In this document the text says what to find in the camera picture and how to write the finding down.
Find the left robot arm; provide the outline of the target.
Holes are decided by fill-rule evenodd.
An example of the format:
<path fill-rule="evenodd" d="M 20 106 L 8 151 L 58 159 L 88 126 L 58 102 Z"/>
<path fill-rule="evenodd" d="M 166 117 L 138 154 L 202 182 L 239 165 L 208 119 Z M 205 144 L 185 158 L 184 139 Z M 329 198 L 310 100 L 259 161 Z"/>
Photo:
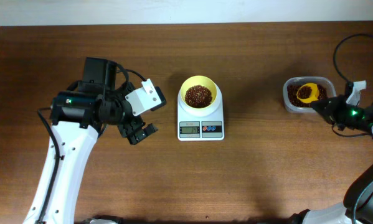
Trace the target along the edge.
<path fill-rule="evenodd" d="M 49 134 L 44 168 L 25 223 L 73 223 L 89 155 L 108 126 L 136 145 L 158 129 L 141 114 L 166 104 L 160 87 L 142 78 L 136 88 L 131 70 L 103 58 L 88 57 L 83 77 L 61 91 L 42 118 Z"/>

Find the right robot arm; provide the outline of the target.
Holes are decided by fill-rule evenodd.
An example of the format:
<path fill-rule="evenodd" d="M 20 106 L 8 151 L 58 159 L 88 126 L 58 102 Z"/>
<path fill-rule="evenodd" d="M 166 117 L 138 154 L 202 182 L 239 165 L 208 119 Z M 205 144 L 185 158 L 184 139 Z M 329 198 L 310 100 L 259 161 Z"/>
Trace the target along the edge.
<path fill-rule="evenodd" d="M 343 95 L 311 104 L 323 119 L 340 130 L 357 129 L 373 138 L 373 102 L 367 108 L 349 105 Z M 293 214 L 287 223 L 373 223 L 373 165 L 348 188 L 342 203 L 323 210 Z"/>

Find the yellow measuring scoop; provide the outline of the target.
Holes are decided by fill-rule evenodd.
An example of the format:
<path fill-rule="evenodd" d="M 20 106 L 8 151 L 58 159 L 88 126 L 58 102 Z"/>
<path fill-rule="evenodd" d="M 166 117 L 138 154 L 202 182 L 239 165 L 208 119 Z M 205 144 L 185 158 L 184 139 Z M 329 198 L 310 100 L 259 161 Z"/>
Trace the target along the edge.
<path fill-rule="evenodd" d="M 320 91 L 318 85 L 315 83 L 307 83 L 302 85 L 297 91 L 297 99 L 302 103 L 309 104 L 313 101 L 319 100 Z"/>

